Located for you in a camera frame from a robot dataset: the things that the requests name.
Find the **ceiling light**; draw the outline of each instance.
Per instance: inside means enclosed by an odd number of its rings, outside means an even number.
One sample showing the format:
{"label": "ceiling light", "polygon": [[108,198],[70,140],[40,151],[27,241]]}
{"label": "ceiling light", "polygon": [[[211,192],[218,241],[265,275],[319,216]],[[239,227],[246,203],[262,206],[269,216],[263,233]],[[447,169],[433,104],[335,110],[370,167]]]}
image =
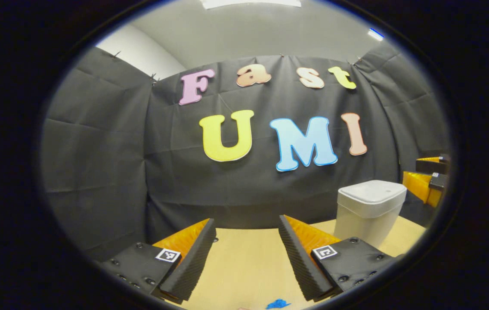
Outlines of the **ceiling light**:
{"label": "ceiling light", "polygon": [[300,0],[201,0],[205,9],[213,9],[220,6],[230,6],[231,4],[244,4],[244,3],[271,3],[281,4],[284,6],[296,6],[302,7]]}
{"label": "ceiling light", "polygon": [[369,32],[367,34],[373,37],[376,41],[382,41],[382,39],[384,39],[383,35],[381,35],[380,33],[378,33],[376,30],[372,28],[369,29]]}

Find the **wooden table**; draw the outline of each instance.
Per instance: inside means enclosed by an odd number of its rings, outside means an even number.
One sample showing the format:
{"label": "wooden table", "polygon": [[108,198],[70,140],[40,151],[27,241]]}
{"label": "wooden table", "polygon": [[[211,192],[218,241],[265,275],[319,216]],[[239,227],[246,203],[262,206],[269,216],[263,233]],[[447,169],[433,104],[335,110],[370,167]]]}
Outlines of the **wooden table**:
{"label": "wooden table", "polygon": [[[336,220],[312,224],[332,234]],[[212,245],[204,271],[189,301],[180,307],[188,310],[265,309],[281,298],[284,310],[307,308],[306,301],[285,247],[276,228],[217,228],[219,241]],[[398,217],[380,251],[396,257],[407,252],[425,231],[422,226]]]}

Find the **white trash bin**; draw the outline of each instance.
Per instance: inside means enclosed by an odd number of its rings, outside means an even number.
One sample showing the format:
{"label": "white trash bin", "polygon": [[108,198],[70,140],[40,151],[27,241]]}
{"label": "white trash bin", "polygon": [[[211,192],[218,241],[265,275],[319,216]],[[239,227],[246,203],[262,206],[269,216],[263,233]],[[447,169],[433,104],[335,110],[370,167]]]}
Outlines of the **white trash bin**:
{"label": "white trash bin", "polygon": [[334,236],[357,237],[378,248],[394,226],[406,193],[404,185],[380,180],[339,189]]}

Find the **letter m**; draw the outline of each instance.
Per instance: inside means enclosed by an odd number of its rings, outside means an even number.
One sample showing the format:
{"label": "letter m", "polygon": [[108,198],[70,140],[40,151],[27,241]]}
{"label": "letter m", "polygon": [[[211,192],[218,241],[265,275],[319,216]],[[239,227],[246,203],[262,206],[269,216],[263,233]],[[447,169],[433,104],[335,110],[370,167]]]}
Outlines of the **letter m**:
{"label": "letter m", "polygon": [[269,126],[277,131],[279,137],[281,160],[276,165],[278,171],[291,171],[298,167],[298,161],[292,156],[292,150],[306,167],[311,163],[313,149],[316,150],[313,159],[316,165],[330,165],[337,162],[338,157],[333,153],[329,137],[327,118],[320,116],[311,118],[306,135],[288,118],[275,119]]}

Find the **black curtain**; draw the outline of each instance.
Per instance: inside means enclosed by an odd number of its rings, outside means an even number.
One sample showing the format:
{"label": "black curtain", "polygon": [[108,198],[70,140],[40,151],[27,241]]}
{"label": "black curtain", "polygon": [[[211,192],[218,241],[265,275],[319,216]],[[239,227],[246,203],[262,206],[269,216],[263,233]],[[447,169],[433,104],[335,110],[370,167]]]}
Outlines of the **black curtain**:
{"label": "black curtain", "polygon": [[145,73],[93,48],[50,103],[40,150],[46,196],[64,231],[97,260],[145,237],[150,94]]}
{"label": "black curtain", "polygon": [[[269,82],[240,87],[237,71],[259,63],[272,75]],[[355,90],[344,88],[328,69],[349,72]],[[304,86],[298,67],[315,69],[325,82],[320,90]],[[202,100],[179,105],[181,77],[213,69]],[[232,112],[253,110],[252,149],[238,161],[218,162],[203,150],[199,121],[225,116],[222,141],[237,142]],[[350,137],[340,116],[360,115],[364,155],[349,153]],[[329,119],[329,135],[337,163],[318,167],[300,165],[279,172],[275,118],[290,118],[306,133],[310,118]],[[352,65],[331,59],[259,56],[228,60],[194,68],[160,81],[153,88],[145,124],[145,161],[149,189],[150,233],[163,237],[206,217],[222,228],[273,228],[278,216],[288,214],[308,223],[336,216],[337,190],[372,179],[399,180],[398,157],[390,124],[368,80]]]}
{"label": "black curtain", "polygon": [[[237,70],[253,63],[264,65],[271,80],[238,86]],[[349,72],[355,90],[328,72],[335,66]],[[305,87],[298,67],[315,69],[325,87]],[[179,105],[181,77],[206,69],[215,77],[202,100]],[[230,147],[237,127],[229,116],[239,110],[254,111],[250,152],[238,161],[209,159],[199,121],[225,116],[222,141]],[[361,117],[364,155],[349,153],[340,118],[346,112]],[[329,119],[337,163],[277,171],[278,137],[269,122],[290,118],[305,133],[315,116]],[[209,217],[221,228],[273,228],[280,214],[308,223],[331,220],[339,188],[372,179],[400,182],[418,157],[448,146],[439,100],[422,70],[386,43],[354,65],[247,57],[194,68],[154,87],[140,70],[94,48],[53,97],[41,154],[46,194],[60,224],[102,260],[132,242],[152,243]]]}

